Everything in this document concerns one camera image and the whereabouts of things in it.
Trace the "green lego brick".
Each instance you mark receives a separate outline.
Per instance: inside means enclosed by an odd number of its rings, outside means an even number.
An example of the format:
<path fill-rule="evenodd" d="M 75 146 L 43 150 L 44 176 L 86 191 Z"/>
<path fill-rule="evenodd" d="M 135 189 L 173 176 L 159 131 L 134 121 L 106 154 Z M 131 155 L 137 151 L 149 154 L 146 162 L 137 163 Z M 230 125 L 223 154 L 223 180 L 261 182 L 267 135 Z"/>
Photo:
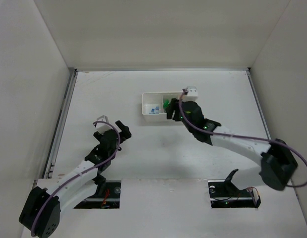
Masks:
<path fill-rule="evenodd" d="M 166 101 L 163 103 L 163 108 L 166 109 L 166 108 L 169 106 L 169 103 L 170 103 L 170 101 L 169 101 L 169 100 L 166 100 Z"/>

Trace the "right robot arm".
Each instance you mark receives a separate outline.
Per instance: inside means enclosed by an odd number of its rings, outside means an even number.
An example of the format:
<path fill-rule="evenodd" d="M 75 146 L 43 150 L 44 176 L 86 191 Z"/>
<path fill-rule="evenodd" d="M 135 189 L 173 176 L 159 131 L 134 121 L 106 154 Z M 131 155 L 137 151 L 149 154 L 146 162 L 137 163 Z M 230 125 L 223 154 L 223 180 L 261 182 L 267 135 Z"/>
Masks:
<path fill-rule="evenodd" d="M 181 121 L 199 142 L 228 149 L 257 164 L 250 170 L 234 169 L 229 174 L 225 182 L 235 188 L 242 190 L 265 184 L 274 190 L 283 191 L 298 167 L 284 141 L 234 135 L 219 122 L 205 118 L 201 107 L 194 101 L 172 99 L 165 111 L 167 119 Z"/>

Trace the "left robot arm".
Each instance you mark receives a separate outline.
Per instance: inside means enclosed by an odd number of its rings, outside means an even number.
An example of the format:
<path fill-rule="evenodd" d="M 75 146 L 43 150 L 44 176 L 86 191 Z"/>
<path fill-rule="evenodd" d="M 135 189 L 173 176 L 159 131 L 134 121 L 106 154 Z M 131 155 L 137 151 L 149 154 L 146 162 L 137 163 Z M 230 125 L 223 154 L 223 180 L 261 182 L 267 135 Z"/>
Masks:
<path fill-rule="evenodd" d="M 121 144 L 131 138 L 129 127 L 121 121 L 111 125 L 106 119 L 94 123 L 93 134 L 98 145 L 70 173 L 56 183 L 33 188 L 19 216 L 19 222 L 33 238 L 48 238 L 56 231 L 61 217 L 84 199 L 102 193 L 106 179 L 102 176 L 121 150 Z"/>

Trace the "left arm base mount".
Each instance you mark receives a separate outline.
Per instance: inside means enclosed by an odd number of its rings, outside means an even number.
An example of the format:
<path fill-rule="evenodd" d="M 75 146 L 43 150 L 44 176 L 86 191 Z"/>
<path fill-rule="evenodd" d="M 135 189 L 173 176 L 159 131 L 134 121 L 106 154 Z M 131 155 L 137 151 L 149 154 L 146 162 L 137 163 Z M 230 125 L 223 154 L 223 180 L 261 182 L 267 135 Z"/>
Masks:
<path fill-rule="evenodd" d="M 75 206 L 75 209 L 119 209 L 121 196 L 121 180 L 109 180 L 104 188 Z"/>

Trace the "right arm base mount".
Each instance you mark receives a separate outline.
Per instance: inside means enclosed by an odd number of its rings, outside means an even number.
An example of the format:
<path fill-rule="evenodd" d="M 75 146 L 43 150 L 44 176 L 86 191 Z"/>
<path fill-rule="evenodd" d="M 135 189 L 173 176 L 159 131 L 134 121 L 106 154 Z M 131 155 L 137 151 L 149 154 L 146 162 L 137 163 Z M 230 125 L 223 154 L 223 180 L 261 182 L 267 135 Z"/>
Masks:
<path fill-rule="evenodd" d="M 261 197 L 257 188 L 238 189 L 232 178 L 238 169 L 232 170 L 224 179 L 208 180 L 210 204 L 213 209 L 224 208 L 255 208 L 261 205 Z"/>

